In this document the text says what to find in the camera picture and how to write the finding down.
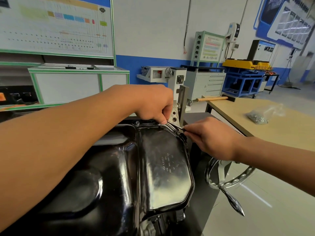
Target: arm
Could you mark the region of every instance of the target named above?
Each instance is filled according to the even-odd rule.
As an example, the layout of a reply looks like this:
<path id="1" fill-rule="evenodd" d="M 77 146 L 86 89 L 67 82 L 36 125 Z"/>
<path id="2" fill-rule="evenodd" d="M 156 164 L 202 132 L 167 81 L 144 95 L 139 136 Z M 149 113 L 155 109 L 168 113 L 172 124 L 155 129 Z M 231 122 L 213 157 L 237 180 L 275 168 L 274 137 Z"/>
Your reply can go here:
<path id="1" fill-rule="evenodd" d="M 117 123 L 136 113 L 165 124 L 173 91 L 121 85 L 0 124 L 0 232 L 40 202 Z M 17 142 L 16 136 L 25 136 Z"/>
<path id="2" fill-rule="evenodd" d="M 315 152 L 245 137 L 212 117 L 184 128 L 214 158 L 256 167 L 315 196 Z"/>

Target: bag of bolts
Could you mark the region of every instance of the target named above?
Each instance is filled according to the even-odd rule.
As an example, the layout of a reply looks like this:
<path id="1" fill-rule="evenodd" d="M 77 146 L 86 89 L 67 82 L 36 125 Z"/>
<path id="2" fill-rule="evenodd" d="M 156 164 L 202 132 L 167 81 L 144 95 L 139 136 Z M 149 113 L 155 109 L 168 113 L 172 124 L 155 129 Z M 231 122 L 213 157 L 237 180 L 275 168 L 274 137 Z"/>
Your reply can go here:
<path id="1" fill-rule="evenodd" d="M 246 116 L 258 125 L 269 123 L 269 120 L 273 115 L 281 117 L 285 116 L 283 104 L 259 107 L 249 113 L 246 113 Z"/>

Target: hand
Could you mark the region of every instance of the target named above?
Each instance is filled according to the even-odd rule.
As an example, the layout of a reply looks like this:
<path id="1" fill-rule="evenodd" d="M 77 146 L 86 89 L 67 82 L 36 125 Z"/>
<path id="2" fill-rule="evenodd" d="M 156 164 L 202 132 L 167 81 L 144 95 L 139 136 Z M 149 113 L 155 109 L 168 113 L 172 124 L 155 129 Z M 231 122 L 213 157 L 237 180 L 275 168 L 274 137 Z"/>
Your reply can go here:
<path id="1" fill-rule="evenodd" d="M 135 113 L 144 120 L 155 119 L 166 124 L 173 108 L 173 91 L 162 84 L 128 85 L 138 102 Z"/>
<path id="2" fill-rule="evenodd" d="M 184 134 L 199 148 L 218 160 L 235 160 L 241 142 L 246 139 L 225 123 L 214 117 L 207 117 L 184 126 Z"/>

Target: blue cart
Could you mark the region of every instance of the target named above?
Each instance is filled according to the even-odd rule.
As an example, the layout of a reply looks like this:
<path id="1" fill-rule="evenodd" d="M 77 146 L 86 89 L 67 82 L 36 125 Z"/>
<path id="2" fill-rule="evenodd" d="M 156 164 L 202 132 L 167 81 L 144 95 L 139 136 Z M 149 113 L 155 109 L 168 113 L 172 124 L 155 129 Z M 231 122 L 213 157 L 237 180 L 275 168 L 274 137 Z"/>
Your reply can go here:
<path id="1" fill-rule="evenodd" d="M 222 92 L 236 97 L 252 95 L 256 97 L 265 72 L 227 67 Z"/>

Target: small handwheel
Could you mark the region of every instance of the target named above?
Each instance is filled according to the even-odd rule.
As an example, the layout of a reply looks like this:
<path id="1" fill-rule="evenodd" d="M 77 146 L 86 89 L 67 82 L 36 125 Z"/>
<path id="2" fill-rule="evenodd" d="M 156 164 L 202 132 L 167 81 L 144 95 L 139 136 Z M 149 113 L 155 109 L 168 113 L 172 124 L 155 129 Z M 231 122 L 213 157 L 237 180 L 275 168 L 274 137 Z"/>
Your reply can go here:
<path id="1" fill-rule="evenodd" d="M 231 161 L 223 161 L 212 158 L 209 161 L 204 173 L 205 180 L 211 188 L 221 190 L 229 200 L 229 203 L 233 207 L 233 209 L 237 211 L 240 215 L 245 216 L 240 203 L 237 201 L 237 199 L 231 196 L 226 189 L 243 182 L 254 172 L 255 168 L 248 167 L 238 177 L 235 177 L 230 181 L 225 181 L 225 167 L 230 163 Z"/>

